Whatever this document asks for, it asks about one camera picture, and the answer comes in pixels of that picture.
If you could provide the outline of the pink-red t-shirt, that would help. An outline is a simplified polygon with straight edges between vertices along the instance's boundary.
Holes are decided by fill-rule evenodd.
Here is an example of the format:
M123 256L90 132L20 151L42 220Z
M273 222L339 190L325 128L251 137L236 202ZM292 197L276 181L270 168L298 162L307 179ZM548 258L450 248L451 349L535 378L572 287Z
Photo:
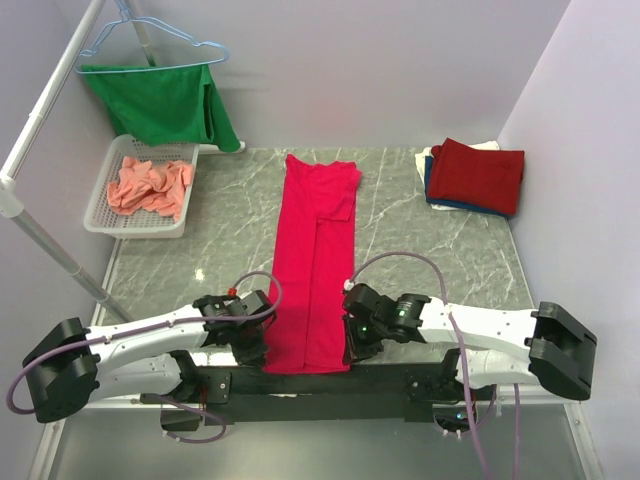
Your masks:
M286 173L269 289L279 304L268 327L265 371L318 374L348 370L342 290L355 267L353 162L307 164L294 155Z

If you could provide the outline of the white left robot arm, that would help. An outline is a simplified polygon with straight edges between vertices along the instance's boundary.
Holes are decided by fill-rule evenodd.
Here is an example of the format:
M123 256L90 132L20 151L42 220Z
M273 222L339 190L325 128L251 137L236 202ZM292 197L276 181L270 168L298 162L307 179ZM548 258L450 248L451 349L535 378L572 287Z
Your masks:
M267 295L254 290L206 295L121 325L63 320L23 360L35 417L52 423L90 403L134 394L197 402L212 388L192 352L228 346L237 364L260 365L266 354L262 325L274 315Z

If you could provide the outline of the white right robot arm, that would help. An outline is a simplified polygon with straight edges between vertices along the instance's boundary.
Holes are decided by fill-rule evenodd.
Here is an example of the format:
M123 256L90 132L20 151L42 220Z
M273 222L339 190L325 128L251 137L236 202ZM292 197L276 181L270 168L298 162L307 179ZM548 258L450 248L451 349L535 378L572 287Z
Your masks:
M346 282L343 308L354 360L377 355L385 340L455 350L455 364L438 377L449 398L506 384L539 385L573 401L591 397L597 337L556 303L497 310L418 294L392 299Z

